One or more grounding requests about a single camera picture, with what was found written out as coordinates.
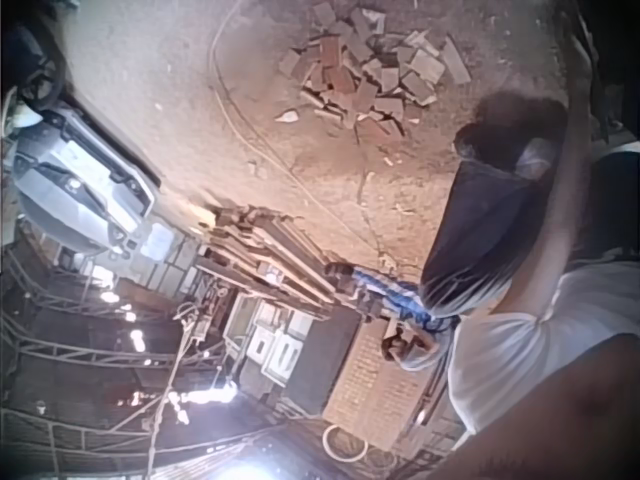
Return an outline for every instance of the white car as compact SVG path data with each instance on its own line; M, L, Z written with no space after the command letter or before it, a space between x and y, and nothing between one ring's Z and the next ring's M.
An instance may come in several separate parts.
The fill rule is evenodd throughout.
M153 208L159 181L68 104L41 114L42 122L20 132L12 168L24 214L78 253L128 256L127 241Z

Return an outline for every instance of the white t-shirt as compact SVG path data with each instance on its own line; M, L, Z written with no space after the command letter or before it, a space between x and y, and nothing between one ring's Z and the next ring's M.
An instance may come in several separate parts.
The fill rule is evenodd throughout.
M467 434L487 427L587 350L625 333L640 336L636 262L565 274L543 319L501 313L463 321L453 343L449 394Z

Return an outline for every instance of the brick wall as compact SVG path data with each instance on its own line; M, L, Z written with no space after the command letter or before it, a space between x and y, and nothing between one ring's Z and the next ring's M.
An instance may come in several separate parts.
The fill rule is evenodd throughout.
M323 418L389 451L412 420L433 372L406 372L384 360L380 343L387 325L361 325Z

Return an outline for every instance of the brick pile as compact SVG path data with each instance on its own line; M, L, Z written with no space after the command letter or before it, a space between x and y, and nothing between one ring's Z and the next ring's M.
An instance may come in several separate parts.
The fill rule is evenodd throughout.
M322 33L304 49L290 49L280 71L301 87L314 112L343 128L357 126L374 143L400 141L437 101L445 71L457 85L471 77L451 37L442 50L426 31L385 33L385 15L354 9L338 19L328 2L313 8Z

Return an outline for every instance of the sandy floor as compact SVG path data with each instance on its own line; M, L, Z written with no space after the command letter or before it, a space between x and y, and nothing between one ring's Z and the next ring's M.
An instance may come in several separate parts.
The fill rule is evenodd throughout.
M500 90L563 97L546 0L419 0L417 10L413 0L370 0L367 6L388 14L387 31L428 28L436 45L451 34L473 82L456 87L445 78L439 101L403 143L359 146L353 131L316 118L277 73L286 49L304 46L312 31L313 2L244 0L220 39L218 60L248 122L234 113L234 123L254 145L260 141L249 125L266 139L260 148L277 155L276 167L238 140L215 97L221 86L210 47L235 1L83 0L63 23L77 91L143 152L162 178L163 208L184 227L206 222L207 204L266 206L300 217L321 247L350 261L375 265L383 251L415 277L457 168L451 140L478 101ZM347 14L356 2L334 3ZM298 109L299 122L273 121L288 108Z

